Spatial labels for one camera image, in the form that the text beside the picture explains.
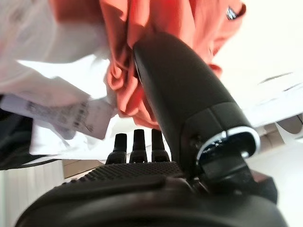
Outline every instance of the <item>black plastic part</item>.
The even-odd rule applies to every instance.
[[[277,202],[277,190],[273,181],[257,182],[241,156],[242,149],[231,140],[206,149],[199,159],[199,179],[212,194],[257,195]]]
[[[113,151],[124,151],[127,149],[127,135],[124,133],[117,134]]]
[[[151,152],[152,162],[169,162],[169,155],[165,150],[153,150]]]
[[[134,58],[172,160],[188,178],[196,175],[198,150],[192,149],[192,138],[201,136],[204,143],[223,130],[251,127],[212,70],[176,37],[146,36],[134,45]]]
[[[169,162],[169,155],[164,148],[162,132],[156,129],[151,130],[151,160],[152,162]]]
[[[126,163],[127,135],[120,133],[115,137],[114,150],[106,160],[106,165]]]
[[[145,150],[145,137],[143,129],[134,130],[133,150]]]
[[[276,206],[256,196],[201,197],[180,178],[68,183],[33,203],[16,227],[286,227]]]
[[[143,129],[136,129],[134,131],[133,151],[131,152],[130,163],[147,162],[147,154],[145,149],[145,137]]]
[[[251,170],[251,173],[254,181],[258,183],[258,194],[277,204],[278,190],[276,189],[274,179],[254,170]]]
[[[164,150],[162,132],[156,129],[151,130],[151,148],[152,150]]]

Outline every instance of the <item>black textured surface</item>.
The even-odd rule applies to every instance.
[[[183,173],[175,162],[111,164],[100,166],[72,183],[130,179],[147,175],[181,177]]]

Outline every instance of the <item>clothing tag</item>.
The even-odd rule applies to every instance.
[[[228,7],[228,9],[227,9],[226,16],[229,20],[234,20],[238,17],[238,15],[235,13],[235,11],[233,11],[233,9],[230,7]]]
[[[114,108],[104,99],[65,107],[46,107],[14,95],[3,97],[0,108],[104,139]]]

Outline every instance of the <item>white wall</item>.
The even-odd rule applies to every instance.
[[[4,191],[4,171],[0,171],[0,227],[5,227],[5,191]]]
[[[13,227],[32,202],[63,181],[62,161],[0,171],[0,227]]]
[[[247,162],[251,169],[274,178],[279,191],[278,206],[289,227],[302,227],[303,144],[279,147]]]
[[[247,6],[243,24],[214,59],[235,96],[268,77],[303,69],[303,1],[242,1]]]

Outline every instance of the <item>orange shirt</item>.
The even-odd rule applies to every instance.
[[[146,35],[170,33],[189,45],[220,76],[222,70],[211,63],[212,58],[238,30],[246,11],[239,0],[50,0],[50,3],[59,22],[105,23],[112,53],[107,80],[116,91],[118,108],[123,115],[133,117],[136,124],[150,128],[159,126],[137,77],[133,45]],[[236,15],[234,18],[228,9]]]

